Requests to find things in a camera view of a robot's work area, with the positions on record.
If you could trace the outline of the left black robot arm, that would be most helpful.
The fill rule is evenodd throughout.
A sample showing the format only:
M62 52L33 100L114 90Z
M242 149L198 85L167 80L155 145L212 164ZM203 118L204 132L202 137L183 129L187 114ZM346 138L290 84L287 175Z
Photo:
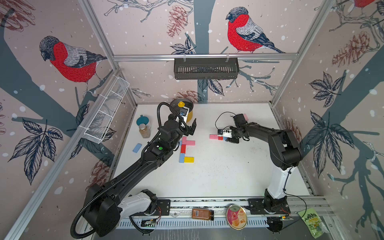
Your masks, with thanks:
M83 239L93 233L103 237L124 218L155 212L158 198L154 193L142 190L130 197L128 193L173 155L184 136L194 134L197 124L187 125L192 109L193 104L183 99L158 105L158 132L143 148L140 158L112 180L89 188L84 206L71 225L70 233L74 239Z

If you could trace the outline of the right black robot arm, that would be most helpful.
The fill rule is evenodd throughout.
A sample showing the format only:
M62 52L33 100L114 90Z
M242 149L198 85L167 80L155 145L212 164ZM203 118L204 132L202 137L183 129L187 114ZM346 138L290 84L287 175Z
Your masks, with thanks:
M264 209L275 213L287 204L286 186L293 170L303 159L303 152L292 130L277 130L267 128L254 122L247 122L243 114L233 116L235 126L230 127L232 143L238 143L240 138L249 140L257 138L269 145L270 157L275 169L272 179L265 190Z

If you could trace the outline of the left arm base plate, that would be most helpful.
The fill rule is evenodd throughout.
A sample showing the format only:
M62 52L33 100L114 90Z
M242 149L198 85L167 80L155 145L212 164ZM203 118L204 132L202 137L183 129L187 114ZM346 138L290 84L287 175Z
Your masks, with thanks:
M146 216L168 216L170 214L171 200L159 199L150 203L147 210L144 211Z

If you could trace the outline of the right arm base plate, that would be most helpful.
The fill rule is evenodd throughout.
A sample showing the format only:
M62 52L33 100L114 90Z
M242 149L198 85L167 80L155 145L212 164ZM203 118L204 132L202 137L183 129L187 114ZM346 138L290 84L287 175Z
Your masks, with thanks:
M287 198L271 200L269 198L248 199L247 209L252 215L290 215L291 210Z

